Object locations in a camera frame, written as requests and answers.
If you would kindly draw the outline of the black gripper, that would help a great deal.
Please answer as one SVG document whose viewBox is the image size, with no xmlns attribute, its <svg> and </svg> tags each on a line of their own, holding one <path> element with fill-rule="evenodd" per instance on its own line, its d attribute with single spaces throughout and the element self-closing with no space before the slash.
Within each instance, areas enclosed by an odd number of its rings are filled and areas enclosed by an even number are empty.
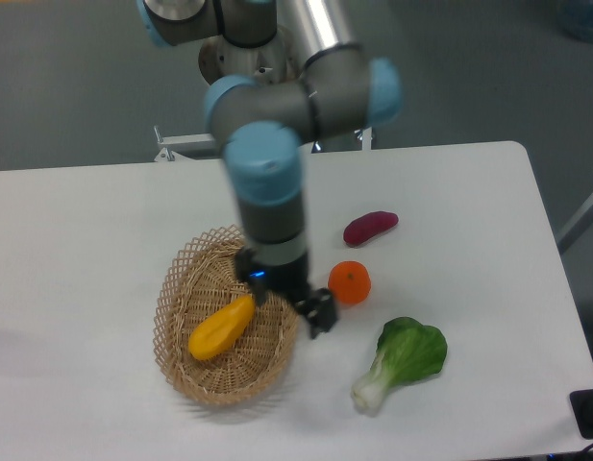
<svg viewBox="0 0 593 461">
<path fill-rule="evenodd" d="M 235 254 L 235 276 L 252 293 L 255 306 L 263 306 L 273 292 L 288 301 L 298 301 L 294 308 L 309 324 L 309 338 L 329 332 L 338 321 L 334 295 L 328 288 L 310 290 L 309 255 L 281 265 L 262 264 L 254 259 L 252 249 L 242 247 Z"/>
</svg>

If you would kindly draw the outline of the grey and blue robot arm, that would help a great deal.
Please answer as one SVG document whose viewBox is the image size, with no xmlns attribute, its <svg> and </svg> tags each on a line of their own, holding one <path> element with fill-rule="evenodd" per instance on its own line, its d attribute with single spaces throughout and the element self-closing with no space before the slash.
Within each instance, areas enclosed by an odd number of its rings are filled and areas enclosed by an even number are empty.
<svg viewBox="0 0 593 461">
<path fill-rule="evenodd" d="M 218 78 L 205 124 L 235 194 L 244 247 L 238 280 L 257 304 L 283 296 L 316 336 L 338 314 L 309 285 L 304 144 L 392 121 L 402 104 L 395 66 L 368 59 L 340 1 L 141 1 L 159 45 L 213 38 Z"/>
</svg>

